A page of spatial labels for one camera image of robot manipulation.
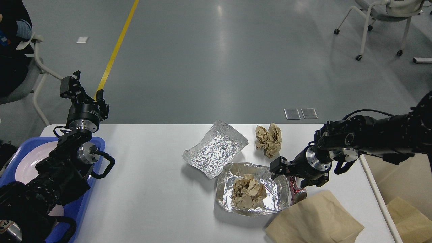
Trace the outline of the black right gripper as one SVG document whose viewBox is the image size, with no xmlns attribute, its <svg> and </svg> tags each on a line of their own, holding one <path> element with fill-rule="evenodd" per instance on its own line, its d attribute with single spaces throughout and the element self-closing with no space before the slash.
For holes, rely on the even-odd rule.
<svg viewBox="0 0 432 243">
<path fill-rule="evenodd" d="M 297 176 L 304 178 L 300 186 L 321 187 L 330 180 L 332 159 L 328 150 L 322 150 L 314 145 L 308 145 L 292 161 L 287 161 L 283 156 L 270 163 L 269 172 L 271 179 L 279 176 Z"/>
</svg>

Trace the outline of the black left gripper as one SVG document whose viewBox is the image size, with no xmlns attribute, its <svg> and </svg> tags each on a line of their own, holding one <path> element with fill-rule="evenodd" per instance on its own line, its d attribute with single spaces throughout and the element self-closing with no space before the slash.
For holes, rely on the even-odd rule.
<svg viewBox="0 0 432 243">
<path fill-rule="evenodd" d="M 100 121 L 106 120 L 109 115 L 109 105 L 103 98 L 104 91 L 100 89 L 96 92 L 93 105 L 88 104 L 88 95 L 80 84 L 79 70 L 73 72 L 61 80 L 60 97 L 70 99 L 66 127 L 71 130 L 87 129 L 92 133 L 98 131 Z"/>
</svg>

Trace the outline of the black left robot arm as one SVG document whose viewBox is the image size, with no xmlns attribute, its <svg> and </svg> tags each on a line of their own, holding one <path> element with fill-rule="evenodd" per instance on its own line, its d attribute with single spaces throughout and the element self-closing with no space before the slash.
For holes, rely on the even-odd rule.
<svg viewBox="0 0 432 243">
<path fill-rule="evenodd" d="M 35 166 L 38 175 L 28 183 L 10 182 L 1 187 L 1 242 L 44 243 L 57 223 L 69 228 L 58 240 L 67 243 L 77 222 L 51 216 L 56 205 L 66 206 L 90 190 L 87 178 L 105 178 L 115 159 L 91 143 L 92 135 L 109 114 L 103 90 L 90 97 L 80 84 L 80 71 L 61 80 L 60 97 L 71 100 L 67 132 L 58 136 L 56 148 Z"/>
</svg>

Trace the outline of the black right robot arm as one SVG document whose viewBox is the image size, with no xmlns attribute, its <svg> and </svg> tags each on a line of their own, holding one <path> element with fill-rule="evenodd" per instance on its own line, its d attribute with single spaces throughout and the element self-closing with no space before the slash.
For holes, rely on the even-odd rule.
<svg viewBox="0 0 432 243">
<path fill-rule="evenodd" d="M 385 119 L 352 112 L 342 120 L 328 121 L 315 131 L 314 139 L 293 160 L 278 157 L 269 171 L 279 176 L 301 178 L 301 186 L 321 187 L 334 173 L 346 173 L 361 154 L 382 158 L 398 165 L 415 154 L 431 155 L 431 93 L 405 115 L 388 115 Z"/>
</svg>

